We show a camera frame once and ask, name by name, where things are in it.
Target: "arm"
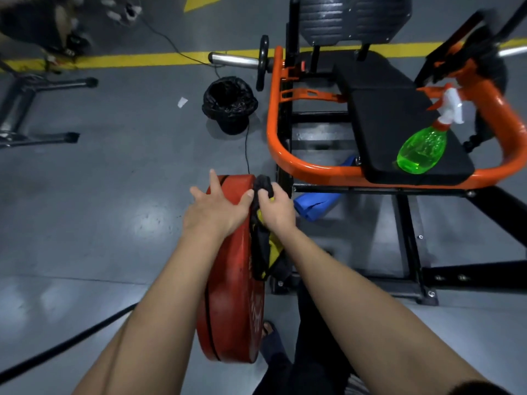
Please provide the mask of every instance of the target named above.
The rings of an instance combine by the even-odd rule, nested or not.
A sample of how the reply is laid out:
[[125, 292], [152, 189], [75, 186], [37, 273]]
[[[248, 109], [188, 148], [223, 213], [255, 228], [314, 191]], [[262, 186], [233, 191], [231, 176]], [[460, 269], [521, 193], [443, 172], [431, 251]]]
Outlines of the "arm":
[[377, 395], [445, 395], [485, 379], [415, 314], [337, 262], [295, 227], [293, 202], [273, 183], [274, 202], [258, 196], [263, 219], [280, 238], [340, 348]]
[[245, 220], [253, 194], [234, 206], [214, 171], [210, 179], [211, 195], [191, 188], [195, 203], [174, 253], [74, 395], [180, 393], [210, 269], [225, 237]]

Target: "black backrest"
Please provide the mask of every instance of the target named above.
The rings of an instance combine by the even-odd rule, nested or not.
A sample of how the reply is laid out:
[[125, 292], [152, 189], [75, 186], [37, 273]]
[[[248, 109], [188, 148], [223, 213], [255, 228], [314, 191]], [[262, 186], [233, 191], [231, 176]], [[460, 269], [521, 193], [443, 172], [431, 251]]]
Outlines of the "black backrest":
[[313, 46], [390, 42], [412, 16], [412, 0], [300, 0], [300, 34]]

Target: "white spray nozzle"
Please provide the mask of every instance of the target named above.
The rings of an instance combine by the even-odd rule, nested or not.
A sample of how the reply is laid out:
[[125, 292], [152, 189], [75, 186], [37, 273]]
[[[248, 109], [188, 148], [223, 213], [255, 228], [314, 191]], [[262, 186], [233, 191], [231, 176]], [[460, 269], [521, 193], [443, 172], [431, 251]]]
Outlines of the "white spray nozzle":
[[438, 108], [441, 116], [438, 118], [439, 122], [444, 125], [451, 125], [453, 123], [463, 123], [463, 101], [459, 96], [459, 92], [451, 87], [445, 90], [443, 94], [443, 105]]

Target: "hand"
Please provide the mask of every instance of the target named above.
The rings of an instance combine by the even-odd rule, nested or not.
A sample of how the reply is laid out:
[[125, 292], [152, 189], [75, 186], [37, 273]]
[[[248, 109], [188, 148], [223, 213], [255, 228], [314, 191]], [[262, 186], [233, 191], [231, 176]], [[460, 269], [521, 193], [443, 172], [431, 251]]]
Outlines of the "hand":
[[242, 195], [238, 205], [231, 204], [223, 195], [220, 180], [213, 169], [210, 170], [210, 194], [191, 187], [194, 196], [192, 204], [183, 217], [183, 232], [197, 229], [199, 235], [213, 230], [222, 239], [232, 234], [246, 219], [254, 197], [254, 190]]
[[282, 190], [278, 183], [273, 183], [274, 200], [269, 199], [269, 193], [263, 188], [258, 191], [260, 210], [267, 228], [278, 235], [293, 230], [296, 227], [296, 215], [293, 200]]

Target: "black cable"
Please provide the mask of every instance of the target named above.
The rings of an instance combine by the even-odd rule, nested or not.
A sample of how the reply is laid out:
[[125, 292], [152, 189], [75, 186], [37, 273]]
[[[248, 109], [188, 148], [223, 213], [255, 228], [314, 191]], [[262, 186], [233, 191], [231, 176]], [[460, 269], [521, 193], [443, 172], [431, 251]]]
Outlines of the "black cable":
[[221, 76], [218, 74], [218, 70], [217, 70], [217, 69], [223, 67], [224, 65], [207, 64], [207, 63], [205, 63], [205, 62], [200, 61], [199, 59], [195, 59], [195, 58], [189, 57], [188, 55], [183, 54], [183, 53], [179, 50], [179, 48], [177, 48], [177, 46], [174, 44], [174, 42], [173, 42], [173, 41], [172, 41], [167, 35], [165, 35], [165, 34], [159, 32], [159, 31], [155, 30], [155, 29], [152, 27], [152, 25], [150, 25], [150, 24], [148, 23], [148, 21], [147, 21], [146, 19], [141, 18], [141, 20], [142, 20], [143, 23], [146, 25], [146, 27], [150, 29], [150, 31], [151, 31], [152, 33], [154, 33], [154, 34], [156, 34], [156, 35], [158, 35], [158, 36], [161, 36], [161, 37], [163, 37], [166, 41], [168, 41], [169, 44], [172, 46], [172, 48], [174, 49], [174, 51], [175, 51], [176, 53], [178, 53], [179, 55], [181, 55], [181, 56], [183, 56], [183, 57], [185, 57], [185, 58], [187, 58], [187, 59], [190, 59], [190, 60], [192, 60], [192, 61], [194, 61], [194, 62], [200, 63], [201, 65], [205, 65], [205, 66], [208, 66], [208, 67], [210, 67], [210, 68], [214, 68], [214, 72], [216, 72], [216, 76], [218, 77], [218, 79], [221, 79]]
[[106, 320], [90, 327], [87, 330], [84, 330], [80, 334], [77, 334], [75, 337], [72, 337], [69, 340], [66, 340], [48, 349], [47, 351], [39, 353], [38, 355], [35, 355], [32, 358], [24, 360], [23, 362], [0, 372], [0, 385], [3, 385], [7, 383], [8, 381], [11, 381], [12, 379], [17, 378], [18, 376], [21, 376], [22, 374], [30, 371], [31, 369], [34, 369], [35, 367], [42, 365], [48, 360], [60, 355], [61, 353], [66, 352], [67, 350], [74, 347], [78, 343], [84, 341], [86, 338], [89, 338], [90, 336], [94, 335], [96, 332], [99, 332], [103, 328], [111, 325], [114, 321], [122, 318], [122, 316], [133, 311], [136, 306], [137, 306], [136, 303], [134, 305], [130, 305], [126, 307], [125, 309], [115, 313], [113, 316], [110, 316]]
[[249, 159], [247, 158], [247, 138], [249, 137], [249, 129], [251, 128], [251, 122], [247, 125], [247, 133], [245, 133], [245, 162], [247, 162], [247, 174], [251, 174], [251, 170], [249, 169]]

